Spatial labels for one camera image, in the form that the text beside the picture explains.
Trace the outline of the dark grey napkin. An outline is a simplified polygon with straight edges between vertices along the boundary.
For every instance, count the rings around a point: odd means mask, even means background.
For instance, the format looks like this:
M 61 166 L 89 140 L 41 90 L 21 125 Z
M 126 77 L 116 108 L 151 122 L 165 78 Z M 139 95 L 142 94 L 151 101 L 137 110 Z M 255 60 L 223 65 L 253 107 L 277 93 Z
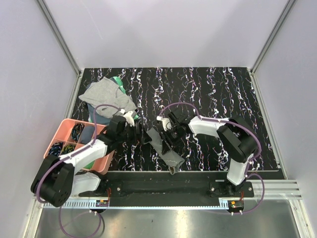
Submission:
M 179 172 L 180 167 L 185 162 L 185 160 L 179 156 L 175 151 L 168 148 L 168 151 L 163 154 L 163 143 L 164 141 L 160 137 L 160 134 L 154 129 L 151 128 L 147 131 L 148 136 L 151 138 L 150 144 L 158 153 L 160 158 L 168 166 L 168 170 L 171 175 L 174 175 Z

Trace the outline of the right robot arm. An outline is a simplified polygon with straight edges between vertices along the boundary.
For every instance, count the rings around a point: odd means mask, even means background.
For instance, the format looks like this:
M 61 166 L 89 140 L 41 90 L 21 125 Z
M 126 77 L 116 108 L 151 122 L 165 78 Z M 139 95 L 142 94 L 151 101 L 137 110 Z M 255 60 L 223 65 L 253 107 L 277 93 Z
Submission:
M 246 181 L 249 160 L 259 150 L 260 143 L 253 129 L 241 117 L 214 119 L 203 116 L 187 116 L 170 112 L 166 118 L 157 116 L 157 127 L 162 138 L 162 153 L 178 146 L 186 134 L 203 134 L 219 138 L 231 161 L 225 181 L 229 196 L 237 196 Z

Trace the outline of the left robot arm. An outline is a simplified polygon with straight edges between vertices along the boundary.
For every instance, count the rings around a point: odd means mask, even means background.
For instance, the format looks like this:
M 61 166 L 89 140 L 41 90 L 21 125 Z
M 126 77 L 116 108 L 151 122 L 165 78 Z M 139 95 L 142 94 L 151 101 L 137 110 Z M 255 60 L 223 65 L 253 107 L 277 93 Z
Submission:
M 91 191 L 95 196 L 106 193 L 107 184 L 97 171 L 79 174 L 89 163 L 107 156 L 124 142 L 147 144 L 150 136 L 142 123 L 123 116 L 114 116 L 108 126 L 95 133 L 92 140 L 60 157 L 44 158 L 31 185 L 31 191 L 41 203 L 62 206 L 69 197 Z

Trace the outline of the light grey cloth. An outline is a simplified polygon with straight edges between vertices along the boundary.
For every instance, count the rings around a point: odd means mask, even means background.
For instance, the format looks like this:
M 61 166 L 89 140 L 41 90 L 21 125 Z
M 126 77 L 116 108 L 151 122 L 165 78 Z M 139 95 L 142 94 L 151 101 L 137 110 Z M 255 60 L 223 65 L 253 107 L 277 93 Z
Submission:
M 113 107 L 103 106 L 96 109 L 96 113 L 109 119 L 114 115 L 122 115 L 121 109 L 126 112 L 136 111 L 137 109 L 131 97 L 123 93 L 119 85 L 105 77 L 98 82 L 91 83 L 85 93 L 79 96 L 79 99 L 90 104 L 93 108 L 101 104 L 119 108 L 118 110 Z

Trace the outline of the dark blue cloth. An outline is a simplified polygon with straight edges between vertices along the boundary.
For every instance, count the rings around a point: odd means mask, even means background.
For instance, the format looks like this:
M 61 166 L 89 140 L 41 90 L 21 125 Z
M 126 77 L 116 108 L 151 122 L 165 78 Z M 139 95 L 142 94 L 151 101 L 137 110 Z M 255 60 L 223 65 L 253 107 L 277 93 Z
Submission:
M 92 125 L 87 125 L 82 130 L 82 133 L 80 135 L 79 143 L 80 144 L 88 144 L 94 135 L 95 127 Z

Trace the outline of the green oval object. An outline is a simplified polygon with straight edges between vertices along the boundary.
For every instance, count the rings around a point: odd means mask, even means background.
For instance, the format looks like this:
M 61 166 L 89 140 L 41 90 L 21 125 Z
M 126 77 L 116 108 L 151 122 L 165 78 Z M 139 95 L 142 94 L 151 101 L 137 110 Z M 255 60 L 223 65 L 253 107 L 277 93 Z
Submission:
M 93 165 L 94 165 L 94 162 L 91 162 L 88 165 L 86 165 L 85 168 L 90 170 Z

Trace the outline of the green packet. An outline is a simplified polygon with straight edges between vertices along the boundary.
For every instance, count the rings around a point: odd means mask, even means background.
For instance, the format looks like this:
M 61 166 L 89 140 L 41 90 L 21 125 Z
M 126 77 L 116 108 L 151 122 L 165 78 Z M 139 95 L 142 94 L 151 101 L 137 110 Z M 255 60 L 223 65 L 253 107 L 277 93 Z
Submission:
M 114 76 L 114 77 L 111 77 L 110 80 L 112 80 L 114 83 L 116 83 L 119 86 L 119 88 L 122 91 L 122 93 L 124 93 L 124 94 L 126 93 L 126 91 L 125 91 L 125 89 L 123 87 L 123 82 L 122 82 L 120 77 Z

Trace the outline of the yellow black patterned object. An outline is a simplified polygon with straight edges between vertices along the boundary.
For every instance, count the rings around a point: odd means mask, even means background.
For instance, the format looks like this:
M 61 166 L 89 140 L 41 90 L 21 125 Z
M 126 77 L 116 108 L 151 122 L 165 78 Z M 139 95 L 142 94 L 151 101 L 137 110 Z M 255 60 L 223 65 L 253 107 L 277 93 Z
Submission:
M 68 144 L 66 145 L 65 147 L 63 147 L 62 151 L 61 151 L 61 155 L 64 155 L 64 154 L 68 154 L 68 153 L 71 153 L 75 150 L 75 147 L 76 145 L 73 145 L 73 144 Z

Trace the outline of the pink divided tray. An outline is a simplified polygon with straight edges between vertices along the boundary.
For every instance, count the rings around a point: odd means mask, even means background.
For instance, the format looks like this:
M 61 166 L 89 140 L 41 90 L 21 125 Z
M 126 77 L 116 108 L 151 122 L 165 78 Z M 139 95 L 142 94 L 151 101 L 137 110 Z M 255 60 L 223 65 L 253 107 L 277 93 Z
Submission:
M 99 134 L 102 131 L 102 129 L 105 128 L 105 126 L 102 124 L 94 125 L 91 122 L 79 121 L 75 119 L 64 119 L 60 123 L 57 131 L 55 132 L 54 137 L 52 138 L 49 146 L 47 147 L 44 157 L 48 155 L 50 147 L 56 142 L 63 142 L 64 143 L 63 147 L 65 147 L 68 144 L 76 145 L 75 150 L 78 150 L 81 147 L 85 146 L 86 144 L 80 144 L 78 141 L 80 139 L 82 130 L 87 125 L 94 126 L 95 130 L 97 131 L 97 134 Z M 92 166 L 90 170 L 94 170 L 102 175 L 106 174 L 109 169 L 110 163 L 112 161 L 113 155 L 114 155 L 114 152 L 110 152 L 104 157 L 99 157 L 96 160 L 91 161 L 91 162 L 94 162 L 94 165 Z M 89 171 L 89 169 L 85 168 L 85 166 L 88 165 L 89 163 L 86 162 L 84 164 L 83 170 Z

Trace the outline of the black blue patterned object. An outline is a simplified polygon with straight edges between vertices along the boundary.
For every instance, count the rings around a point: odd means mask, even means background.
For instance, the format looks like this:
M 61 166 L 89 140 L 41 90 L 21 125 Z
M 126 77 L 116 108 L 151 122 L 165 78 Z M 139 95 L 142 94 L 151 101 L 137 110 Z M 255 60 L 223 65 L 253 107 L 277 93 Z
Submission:
M 64 143 L 63 142 L 56 142 L 54 143 L 50 149 L 49 149 L 49 152 L 48 152 L 48 155 L 54 155 L 54 156 L 59 156 L 61 151 L 62 151 L 62 148 L 63 148 L 63 145 Z

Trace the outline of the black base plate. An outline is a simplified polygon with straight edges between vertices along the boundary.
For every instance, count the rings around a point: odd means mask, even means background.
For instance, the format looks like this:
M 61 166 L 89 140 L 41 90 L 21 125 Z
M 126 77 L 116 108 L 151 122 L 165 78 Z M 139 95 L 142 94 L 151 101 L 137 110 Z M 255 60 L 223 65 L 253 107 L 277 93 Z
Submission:
M 220 198 L 254 198 L 252 183 L 230 188 L 225 172 L 119 172 L 102 176 L 96 191 L 81 197 L 110 196 L 114 207 L 209 207 L 219 205 Z

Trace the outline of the left aluminium frame post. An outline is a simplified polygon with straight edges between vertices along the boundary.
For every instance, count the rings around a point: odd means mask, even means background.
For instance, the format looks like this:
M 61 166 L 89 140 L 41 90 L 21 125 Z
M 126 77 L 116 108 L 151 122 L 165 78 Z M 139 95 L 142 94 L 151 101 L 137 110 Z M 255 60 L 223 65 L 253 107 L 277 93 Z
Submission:
M 73 71 L 75 72 L 76 76 L 79 76 L 81 73 L 81 69 L 78 66 L 73 54 L 71 53 L 47 3 L 45 0 L 35 0 L 37 3 L 41 13 L 43 14 L 44 18 L 46 19 L 52 33 L 54 34 L 61 50 L 63 51 L 65 57 L 67 58 L 70 66 L 72 67 Z

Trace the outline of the aluminium frame post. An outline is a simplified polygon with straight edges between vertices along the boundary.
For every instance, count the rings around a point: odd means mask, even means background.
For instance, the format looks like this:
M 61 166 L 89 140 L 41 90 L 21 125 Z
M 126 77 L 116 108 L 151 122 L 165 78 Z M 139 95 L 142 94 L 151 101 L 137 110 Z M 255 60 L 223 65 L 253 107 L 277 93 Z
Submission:
M 71 53 L 47 3 L 45 0 L 35 0 L 37 3 L 41 13 L 43 14 L 44 18 L 46 19 L 52 33 L 54 34 L 61 50 L 63 51 L 65 57 L 67 58 L 70 66 L 72 67 L 73 71 L 75 72 L 76 76 L 79 76 L 81 73 L 81 69 L 78 66 L 73 54 Z
M 262 63 L 263 59 L 265 58 L 268 50 L 270 49 L 271 45 L 273 44 L 275 38 L 277 37 L 279 31 L 281 30 L 283 24 L 285 23 L 288 15 L 292 11 L 292 9 L 296 3 L 297 3 L 297 0 L 288 0 L 286 2 L 280 16 L 278 17 L 274 27 L 272 28 L 272 30 L 271 30 L 265 44 L 263 45 L 258 57 L 256 58 L 253 66 L 250 68 L 250 72 L 252 74 L 255 74 L 255 72 L 259 68 L 260 64 Z

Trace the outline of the right aluminium frame post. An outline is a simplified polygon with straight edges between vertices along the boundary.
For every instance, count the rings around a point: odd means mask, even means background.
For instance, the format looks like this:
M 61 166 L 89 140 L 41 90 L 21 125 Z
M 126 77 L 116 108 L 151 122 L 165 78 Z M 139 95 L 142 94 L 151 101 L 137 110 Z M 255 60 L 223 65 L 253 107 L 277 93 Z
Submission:
M 272 28 L 272 30 L 271 30 L 265 44 L 263 45 L 258 57 L 256 58 L 253 66 L 250 68 L 250 72 L 252 74 L 255 74 L 255 72 L 259 68 L 260 64 L 262 63 L 263 59 L 265 58 L 268 50 L 270 49 L 271 45 L 273 44 L 275 38 L 277 37 L 279 31 L 281 30 L 283 24 L 285 23 L 288 15 L 292 11 L 292 9 L 296 3 L 297 3 L 297 0 L 288 0 L 286 2 L 280 16 L 278 17 L 274 27 Z

